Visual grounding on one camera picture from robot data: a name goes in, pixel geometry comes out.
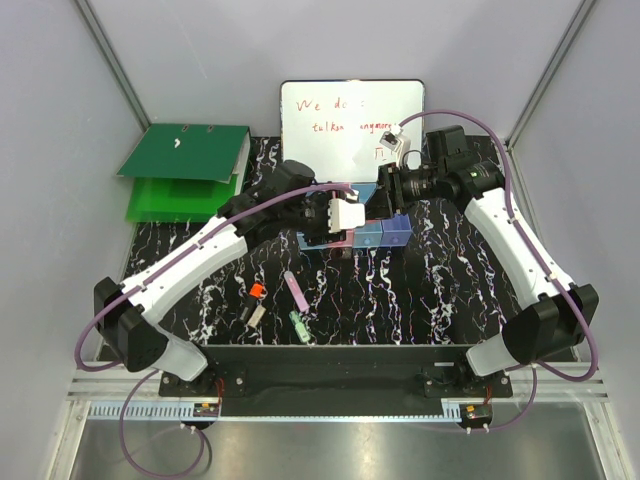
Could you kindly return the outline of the orange black marker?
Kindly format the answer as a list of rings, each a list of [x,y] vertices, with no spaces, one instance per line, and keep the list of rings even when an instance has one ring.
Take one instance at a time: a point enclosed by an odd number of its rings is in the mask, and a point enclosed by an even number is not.
[[[264,286],[261,283],[254,283],[250,288],[248,296],[243,304],[242,310],[239,315],[239,320],[246,323],[253,312],[255,311],[259,300],[262,298],[265,291]]]

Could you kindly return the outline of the light blue bin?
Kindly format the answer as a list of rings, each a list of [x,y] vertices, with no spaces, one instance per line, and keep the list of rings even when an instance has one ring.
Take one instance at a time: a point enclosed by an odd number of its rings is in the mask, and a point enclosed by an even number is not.
[[[324,191],[307,194],[298,211],[298,232],[305,247],[324,243],[328,225],[328,196]]]
[[[351,185],[359,193],[359,201],[367,204],[373,195],[376,185],[374,183],[354,183]],[[380,245],[383,229],[380,220],[367,220],[366,224],[354,230],[354,248],[376,248]]]

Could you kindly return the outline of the purple bin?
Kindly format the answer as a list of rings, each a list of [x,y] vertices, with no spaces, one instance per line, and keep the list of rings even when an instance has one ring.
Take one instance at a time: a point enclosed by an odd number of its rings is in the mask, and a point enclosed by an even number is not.
[[[382,237],[380,247],[405,247],[412,236],[412,226],[408,215],[395,215],[390,219],[380,221]]]

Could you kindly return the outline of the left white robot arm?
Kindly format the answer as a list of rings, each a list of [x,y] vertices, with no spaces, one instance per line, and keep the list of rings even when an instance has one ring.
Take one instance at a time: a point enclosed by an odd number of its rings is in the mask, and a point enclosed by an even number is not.
[[[319,183],[307,165],[286,160],[230,197],[197,233],[146,270],[100,280],[93,288],[94,317],[79,339],[95,331],[116,356],[112,367],[169,372],[193,395],[206,395],[216,372],[199,346],[161,327],[166,313],[204,279],[285,229],[316,235],[347,230],[345,213],[358,205],[350,185]]]

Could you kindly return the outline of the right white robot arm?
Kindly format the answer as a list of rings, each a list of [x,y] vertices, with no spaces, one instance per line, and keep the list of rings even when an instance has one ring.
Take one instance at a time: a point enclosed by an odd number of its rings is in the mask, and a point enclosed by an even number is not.
[[[465,365],[454,371],[460,393],[476,396],[490,375],[591,340],[586,329],[599,303],[594,287],[577,285],[552,259],[521,217],[500,168],[474,158],[461,126],[428,133],[428,149],[415,169],[408,165],[411,141],[400,126],[385,131],[380,143],[394,160],[378,170],[368,217],[403,214],[422,200],[450,202],[490,245],[516,294],[519,313],[499,334],[471,347]]]

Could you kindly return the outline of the white dry-erase board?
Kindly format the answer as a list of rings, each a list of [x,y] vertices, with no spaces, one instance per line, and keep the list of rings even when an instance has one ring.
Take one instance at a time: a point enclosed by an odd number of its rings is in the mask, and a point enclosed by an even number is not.
[[[320,183],[371,183],[394,160],[384,132],[423,110],[425,87],[410,80],[293,81],[281,85],[281,148]]]

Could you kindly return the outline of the pink bin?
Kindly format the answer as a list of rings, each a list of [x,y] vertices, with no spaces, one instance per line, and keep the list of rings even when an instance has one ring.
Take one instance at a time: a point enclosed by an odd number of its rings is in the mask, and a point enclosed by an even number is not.
[[[350,203],[359,203],[358,192],[353,191],[351,188],[347,187],[346,184],[343,184],[343,189],[337,189],[337,184],[332,182],[327,183],[327,186],[331,186],[331,189],[326,191],[328,196],[328,204],[329,201],[333,198],[344,199]],[[341,248],[350,246],[353,242],[353,233],[354,229],[330,234],[328,232],[327,225],[327,233],[324,236],[324,243],[321,245],[323,248]]]

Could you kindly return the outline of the pink eraser stick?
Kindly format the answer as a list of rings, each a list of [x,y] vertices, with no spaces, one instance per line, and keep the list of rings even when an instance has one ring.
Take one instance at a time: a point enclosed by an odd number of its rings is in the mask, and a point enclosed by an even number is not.
[[[284,272],[284,280],[291,292],[294,302],[301,313],[307,313],[309,311],[309,303],[307,302],[299,283],[297,282],[294,274],[291,271]]]

